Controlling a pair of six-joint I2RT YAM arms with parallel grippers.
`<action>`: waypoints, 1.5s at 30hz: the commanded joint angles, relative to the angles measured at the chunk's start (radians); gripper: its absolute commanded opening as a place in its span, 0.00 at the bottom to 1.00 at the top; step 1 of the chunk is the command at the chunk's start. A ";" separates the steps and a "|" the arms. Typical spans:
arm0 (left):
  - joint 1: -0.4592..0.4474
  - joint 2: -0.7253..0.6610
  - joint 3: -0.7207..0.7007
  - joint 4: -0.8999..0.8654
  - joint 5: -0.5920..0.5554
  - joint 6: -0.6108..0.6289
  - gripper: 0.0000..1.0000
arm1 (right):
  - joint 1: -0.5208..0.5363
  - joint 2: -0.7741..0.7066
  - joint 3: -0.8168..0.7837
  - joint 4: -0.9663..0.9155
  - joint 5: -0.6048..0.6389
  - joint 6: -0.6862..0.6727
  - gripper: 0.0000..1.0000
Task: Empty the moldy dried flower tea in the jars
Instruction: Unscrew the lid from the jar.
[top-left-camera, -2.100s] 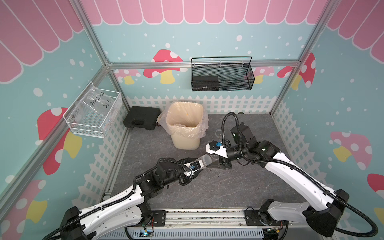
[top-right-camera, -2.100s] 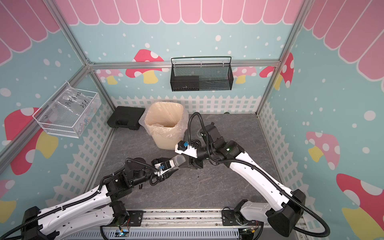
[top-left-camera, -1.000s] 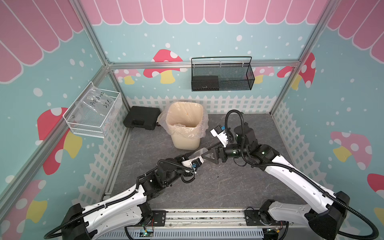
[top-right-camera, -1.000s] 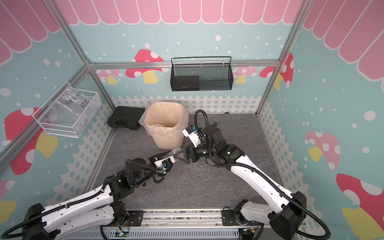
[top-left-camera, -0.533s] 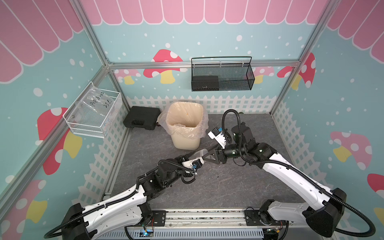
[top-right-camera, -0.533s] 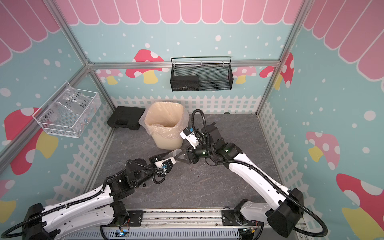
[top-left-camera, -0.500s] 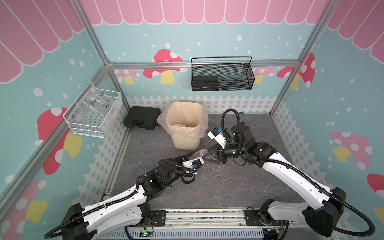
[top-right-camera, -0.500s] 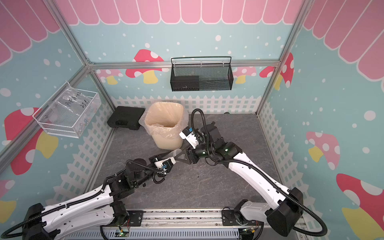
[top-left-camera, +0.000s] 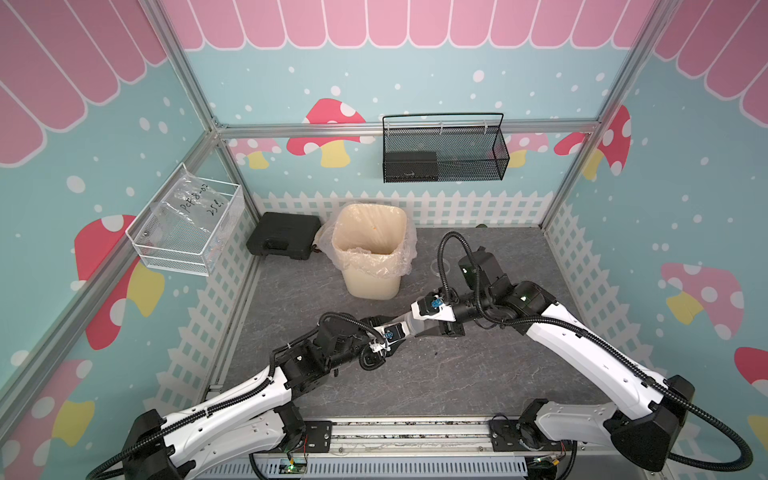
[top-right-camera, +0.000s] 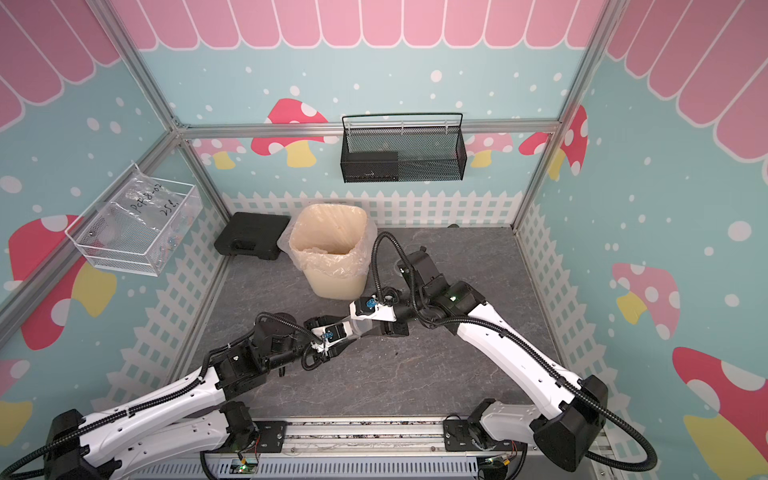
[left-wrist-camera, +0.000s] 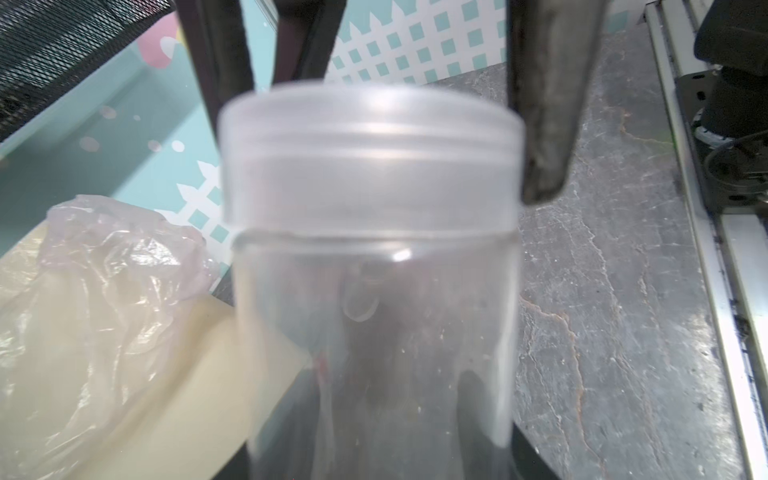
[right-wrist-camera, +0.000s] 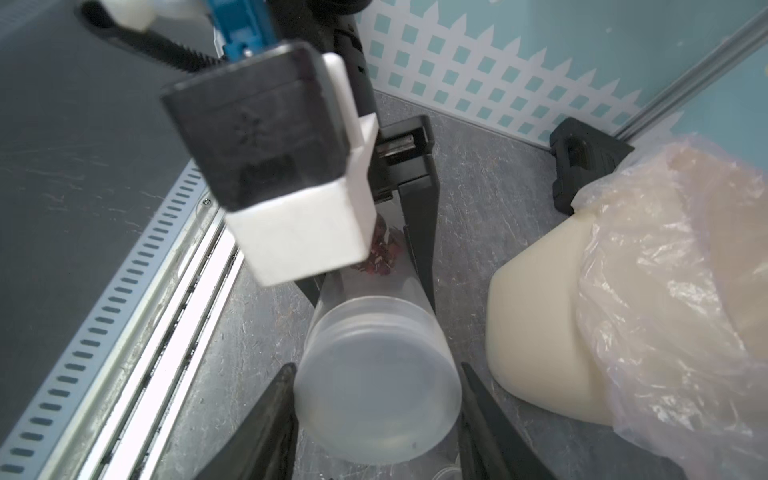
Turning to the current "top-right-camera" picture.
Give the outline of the clear tea jar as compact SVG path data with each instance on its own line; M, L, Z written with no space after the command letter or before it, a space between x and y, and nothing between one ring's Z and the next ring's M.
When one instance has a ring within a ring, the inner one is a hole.
M348 319L344 324L347 337L352 340L370 334L376 327L375 322L370 319Z

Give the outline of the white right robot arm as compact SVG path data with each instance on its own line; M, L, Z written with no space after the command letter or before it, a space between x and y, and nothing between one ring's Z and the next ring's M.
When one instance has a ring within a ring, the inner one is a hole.
M354 318L394 328L399 335L417 320L475 347L523 390L534 409L518 413L499 400L483 400L461 422L473 446L489 450L505 441L517 448L535 446L559 468L575 471L607 421L605 384L595 376L581 379L547 357L470 284L449 283L425 249L402 255L397 267L407 294L376 279L374 294L352 307Z

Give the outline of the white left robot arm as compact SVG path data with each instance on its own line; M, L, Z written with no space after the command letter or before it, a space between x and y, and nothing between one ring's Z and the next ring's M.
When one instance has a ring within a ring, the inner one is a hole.
M295 361L311 371L371 329L370 320L321 316L299 325L260 314L250 331L209 351L199 369L109 411L70 410L52 422L42 455L47 479L122 479L187 452L262 450L268 434L238 396Z

